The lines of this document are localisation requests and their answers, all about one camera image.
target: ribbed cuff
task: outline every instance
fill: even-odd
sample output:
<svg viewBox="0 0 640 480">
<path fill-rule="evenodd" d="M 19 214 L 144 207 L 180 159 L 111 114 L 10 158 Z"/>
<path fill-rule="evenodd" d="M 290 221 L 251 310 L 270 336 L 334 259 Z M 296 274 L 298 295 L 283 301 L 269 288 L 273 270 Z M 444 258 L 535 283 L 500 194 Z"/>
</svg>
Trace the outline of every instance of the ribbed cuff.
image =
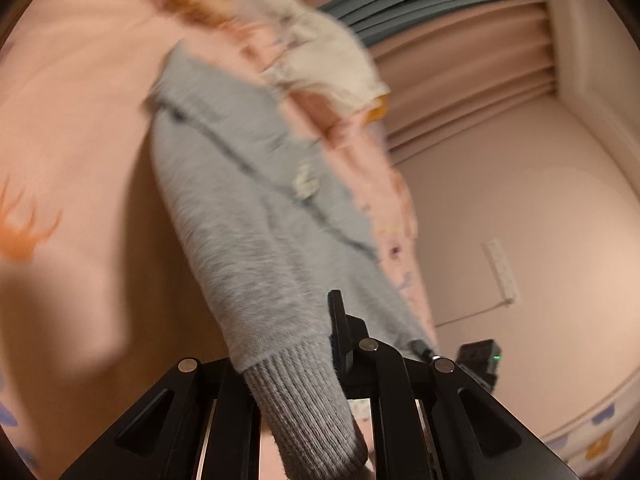
<svg viewBox="0 0 640 480">
<path fill-rule="evenodd" d="M 359 473 L 367 445 L 335 374 L 328 338 L 305 341 L 244 372 L 273 431 L 287 477 L 342 480 Z"/>
</svg>

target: wall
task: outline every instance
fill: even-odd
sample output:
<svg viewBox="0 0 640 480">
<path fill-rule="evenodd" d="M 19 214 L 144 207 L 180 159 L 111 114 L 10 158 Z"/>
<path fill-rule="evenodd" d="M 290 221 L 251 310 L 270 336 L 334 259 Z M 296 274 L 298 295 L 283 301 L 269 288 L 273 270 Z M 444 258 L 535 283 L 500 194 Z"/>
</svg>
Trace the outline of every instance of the wall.
<svg viewBox="0 0 640 480">
<path fill-rule="evenodd" d="M 500 304 L 481 243 L 500 239 L 522 300 L 444 324 L 502 346 L 496 396 L 538 436 L 588 412 L 640 364 L 640 205 L 616 164 L 553 97 L 398 165 L 420 222 L 437 324 Z"/>
<path fill-rule="evenodd" d="M 640 194 L 640 50 L 606 0 L 547 0 L 559 99 Z"/>
</svg>

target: metal screw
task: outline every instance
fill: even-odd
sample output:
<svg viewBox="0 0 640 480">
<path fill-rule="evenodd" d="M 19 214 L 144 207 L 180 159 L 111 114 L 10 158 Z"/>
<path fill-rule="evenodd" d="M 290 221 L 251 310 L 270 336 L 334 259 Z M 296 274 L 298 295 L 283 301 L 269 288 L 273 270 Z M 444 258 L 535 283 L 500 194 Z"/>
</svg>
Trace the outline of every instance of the metal screw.
<svg viewBox="0 0 640 480">
<path fill-rule="evenodd" d="M 456 366 L 453 364 L 451 359 L 447 359 L 446 357 L 441 357 L 436 361 L 436 370 L 442 372 L 443 374 L 450 374 L 453 370 L 455 370 Z"/>
<path fill-rule="evenodd" d="M 198 362 L 196 359 L 183 359 L 178 364 L 178 370 L 180 370 L 183 374 L 188 374 L 193 372 L 198 367 Z"/>
<path fill-rule="evenodd" d="M 375 339 L 366 337 L 358 343 L 361 350 L 365 352 L 375 352 L 378 349 L 378 342 Z"/>
</svg>

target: pink bed sheet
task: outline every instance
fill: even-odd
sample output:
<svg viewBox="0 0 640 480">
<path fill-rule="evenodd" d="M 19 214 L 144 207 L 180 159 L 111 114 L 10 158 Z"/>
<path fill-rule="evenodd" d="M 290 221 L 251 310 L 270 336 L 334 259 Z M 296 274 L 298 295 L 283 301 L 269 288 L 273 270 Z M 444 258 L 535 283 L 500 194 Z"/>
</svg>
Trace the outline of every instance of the pink bed sheet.
<svg viewBox="0 0 640 480">
<path fill-rule="evenodd" d="M 226 355 L 146 145 L 146 95 L 180 40 L 262 84 L 224 32 L 149 0 L 35 0 L 0 52 L 0 413 L 43 479 L 178 360 Z M 296 134 L 319 137 L 292 101 L 282 114 Z M 368 132 L 325 148 L 372 220 L 383 270 L 435 339 L 404 181 Z M 268 456 L 265 471 L 278 470 Z"/>
</svg>

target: orange flower print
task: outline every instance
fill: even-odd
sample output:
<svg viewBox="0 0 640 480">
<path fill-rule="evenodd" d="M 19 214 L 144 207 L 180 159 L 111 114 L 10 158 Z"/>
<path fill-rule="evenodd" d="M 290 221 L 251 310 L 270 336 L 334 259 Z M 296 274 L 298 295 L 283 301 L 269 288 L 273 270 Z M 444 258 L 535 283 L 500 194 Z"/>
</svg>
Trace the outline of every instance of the orange flower print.
<svg viewBox="0 0 640 480">
<path fill-rule="evenodd" d="M 31 202 L 31 215 L 28 222 L 20 228 L 14 228 L 9 224 L 8 216 L 22 200 L 24 190 L 12 200 L 8 197 L 8 191 L 9 178 L 7 177 L 0 192 L 0 256 L 4 256 L 11 262 L 30 262 L 33 260 L 36 246 L 48 240 L 60 225 L 62 213 L 58 214 L 51 227 L 37 232 L 35 226 L 38 216 L 34 199 Z"/>
</svg>

